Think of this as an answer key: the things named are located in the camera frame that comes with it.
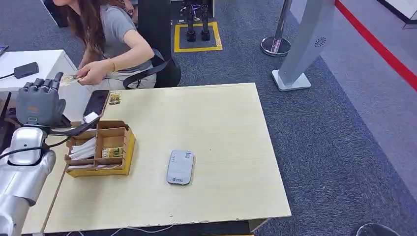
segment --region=light wood tabletop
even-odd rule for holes
[[[135,134],[130,174],[65,174],[45,233],[291,216],[255,84],[124,90],[101,120]],[[189,185],[166,181],[174,149],[195,154]]]
[[[63,139],[64,137],[49,136],[46,143],[52,145],[62,141]],[[22,229],[23,234],[39,233],[43,231],[57,191],[60,187],[66,166],[63,155],[68,153],[68,149],[64,144],[58,147],[53,147],[52,150],[55,151],[55,154],[57,155],[57,161],[55,162],[52,172],[46,178],[36,205],[29,208],[29,212]]]

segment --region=red floor line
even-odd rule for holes
[[[417,76],[394,56],[378,39],[340,2],[336,7],[375,51],[417,91]]]

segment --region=chair backrest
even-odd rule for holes
[[[171,58],[171,0],[139,0],[138,32],[161,52]]]
[[[176,87],[181,80],[181,69],[171,51],[171,0],[139,0],[138,32],[165,61],[170,61],[157,73],[155,88]]]

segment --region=speaker grille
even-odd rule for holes
[[[327,39],[325,37],[320,37],[314,42],[314,47],[320,48],[323,47],[326,43]]]

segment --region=silver robotic arm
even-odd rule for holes
[[[48,135],[76,136],[99,120],[96,113],[65,132],[51,130],[65,109],[58,89],[62,73],[54,80],[36,79],[19,90],[16,114],[23,126],[13,133],[11,145],[0,155],[0,236],[19,236],[29,211],[36,204],[56,155],[45,140]]]

